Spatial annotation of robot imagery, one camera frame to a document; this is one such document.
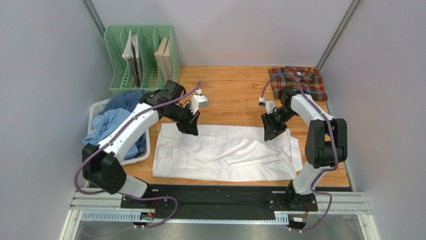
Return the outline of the white long sleeve shirt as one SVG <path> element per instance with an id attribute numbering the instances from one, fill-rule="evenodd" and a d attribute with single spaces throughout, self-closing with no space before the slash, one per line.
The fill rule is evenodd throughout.
<path id="1" fill-rule="evenodd" d="M 290 181 L 303 168 L 299 141 L 286 130 L 272 140 L 253 126 L 199 125 L 197 136 L 161 126 L 152 167 L 158 178 L 219 182 Z"/>

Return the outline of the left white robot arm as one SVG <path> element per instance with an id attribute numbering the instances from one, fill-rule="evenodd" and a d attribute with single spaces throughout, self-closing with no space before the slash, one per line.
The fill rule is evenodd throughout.
<path id="1" fill-rule="evenodd" d="M 98 144 L 86 144 L 82 149 L 82 165 L 76 176 L 100 188 L 99 193 L 121 194 L 128 199 L 147 201 L 144 197 L 150 185 L 125 173 L 122 161 L 130 148 L 161 118 L 176 123 L 177 129 L 187 135 L 199 134 L 198 100 L 202 82 L 186 91 L 179 83 L 168 80 L 162 89 L 146 92 L 126 120 Z"/>

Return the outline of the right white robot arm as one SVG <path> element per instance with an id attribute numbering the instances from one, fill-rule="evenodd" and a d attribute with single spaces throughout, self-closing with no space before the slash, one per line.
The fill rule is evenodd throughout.
<path id="1" fill-rule="evenodd" d="M 285 205 L 290 210 L 307 210 L 315 201 L 315 188 L 325 173 L 335 171 L 348 156 L 347 122 L 322 110 L 313 98 L 300 90 L 280 90 L 281 107 L 259 98 L 266 112 L 261 115 L 264 140 L 283 134 L 287 122 L 299 116 L 308 126 L 305 143 L 306 164 L 287 187 Z"/>

